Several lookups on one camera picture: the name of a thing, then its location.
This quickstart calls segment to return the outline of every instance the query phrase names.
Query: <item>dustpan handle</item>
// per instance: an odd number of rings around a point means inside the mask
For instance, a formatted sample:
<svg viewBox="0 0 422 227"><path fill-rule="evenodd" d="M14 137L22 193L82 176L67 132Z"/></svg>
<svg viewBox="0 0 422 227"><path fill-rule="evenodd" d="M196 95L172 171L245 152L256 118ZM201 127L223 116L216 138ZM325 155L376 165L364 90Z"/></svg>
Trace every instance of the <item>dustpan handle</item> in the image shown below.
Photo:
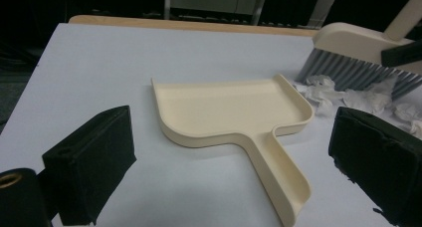
<svg viewBox="0 0 422 227"><path fill-rule="evenodd" d="M421 19L422 0L409 0L384 31L384 38L392 41L400 41Z"/></svg>
<svg viewBox="0 0 422 227"><path fill-rule="evenodd" d="M248 153L283 226L293 227L299 212L311 196L311 188L278 142L276 131L277 128L270 133L255 133L247 138L240 135L234 142Z"/></svg>

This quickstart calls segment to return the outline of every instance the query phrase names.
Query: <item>white table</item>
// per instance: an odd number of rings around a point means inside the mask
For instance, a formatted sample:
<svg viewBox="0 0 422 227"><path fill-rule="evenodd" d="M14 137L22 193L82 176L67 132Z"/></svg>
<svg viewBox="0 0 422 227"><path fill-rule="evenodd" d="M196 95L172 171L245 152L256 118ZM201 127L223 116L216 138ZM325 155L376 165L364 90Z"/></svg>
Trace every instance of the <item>white table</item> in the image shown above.
<svg viewBox="0 0 422 227"><path fill-rule="evenodd" d="M94 115L130 105L137 162L98 226L281 226L242 148L186 148L158 125L150 80L293 79L310 37L60 24L0 136L0 171L44 168L41 155ZM421 105L420 91L401 102ZM280 142L313 194L296 226L391 226L327 154L333 118ZM59 216L54 226L62 226Z"/></svg>

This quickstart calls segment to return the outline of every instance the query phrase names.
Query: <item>threaded hole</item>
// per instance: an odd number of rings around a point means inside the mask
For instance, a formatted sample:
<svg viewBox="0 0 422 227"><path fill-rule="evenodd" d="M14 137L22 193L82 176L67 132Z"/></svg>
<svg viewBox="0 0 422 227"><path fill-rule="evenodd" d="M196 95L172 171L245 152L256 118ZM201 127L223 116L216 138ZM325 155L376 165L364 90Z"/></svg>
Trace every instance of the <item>threaded hole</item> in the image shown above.
<svg viewBox="0 0 422 227"><path fill-rule="evenodd" d="M20 179L22 179L22 175L18 173L11 173L5 176L0 177L0 189L6 188L17 183Z"/></svg>

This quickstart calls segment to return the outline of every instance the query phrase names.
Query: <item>wooden table edge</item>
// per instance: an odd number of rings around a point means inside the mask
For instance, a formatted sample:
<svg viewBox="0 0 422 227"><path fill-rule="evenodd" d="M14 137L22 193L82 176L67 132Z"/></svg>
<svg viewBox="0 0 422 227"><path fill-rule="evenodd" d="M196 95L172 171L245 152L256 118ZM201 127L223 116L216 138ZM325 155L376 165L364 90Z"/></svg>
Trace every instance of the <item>wooden table edge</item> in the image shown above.
<svg viewBox="0 0 422 227"><path fill-rule="evenodd" d="M190 21L172 21L140 18L123 18L110 16L92 16L78 15L69 20L70 24L86 25L107 25L124 27L142 27L157 29L174 30L196 30L196 31L214 31L214 32L235 32L235 33L253 33L253 34L271 34L271 35L290 35L290 36L313 36L317 30L294 29L294 28L276 28L264 26L232 25L220 23L204 23Z"/></svg>

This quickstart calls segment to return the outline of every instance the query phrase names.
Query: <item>brush handle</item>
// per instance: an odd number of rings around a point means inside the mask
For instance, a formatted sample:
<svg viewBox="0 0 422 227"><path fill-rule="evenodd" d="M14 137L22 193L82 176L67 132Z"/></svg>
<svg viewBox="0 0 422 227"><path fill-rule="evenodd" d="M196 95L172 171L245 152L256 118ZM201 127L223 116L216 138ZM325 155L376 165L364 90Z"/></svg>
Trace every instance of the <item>brush handle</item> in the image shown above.
<svg viewBox="0 0 422 227"><path fill-rule="evenodd" d="M422 0L409 0L384 31L384 38L392 41L403 39L422 19Z"/></svg>
<svg viewBox="0 0 422 227"><path fill-rule="evenodd" d="M422 61L422 40L381 52L381 64L385 67L396 67L416 61Z"/></svg>

